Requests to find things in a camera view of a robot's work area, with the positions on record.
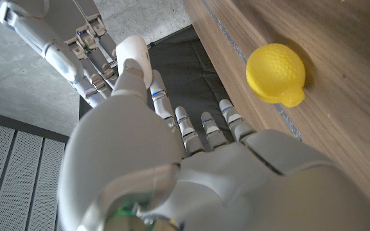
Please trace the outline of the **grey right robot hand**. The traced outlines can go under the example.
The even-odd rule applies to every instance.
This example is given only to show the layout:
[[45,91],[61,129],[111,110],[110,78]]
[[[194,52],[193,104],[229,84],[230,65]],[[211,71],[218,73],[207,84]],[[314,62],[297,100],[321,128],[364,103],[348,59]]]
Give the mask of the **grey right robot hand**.
[[0,0],[0,23],[14,30],[91,106],[110,97],[116,43],[93,0]]

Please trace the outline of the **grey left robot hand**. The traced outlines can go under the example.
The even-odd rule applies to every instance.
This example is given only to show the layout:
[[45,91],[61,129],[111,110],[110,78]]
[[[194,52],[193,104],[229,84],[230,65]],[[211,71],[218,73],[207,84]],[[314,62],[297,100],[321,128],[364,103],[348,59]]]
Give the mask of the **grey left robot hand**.
[[58,181],[64,230],[370,230],[370,199],[326,155],[225,111],[211,151],[147,104],[140,65],[77,124]]

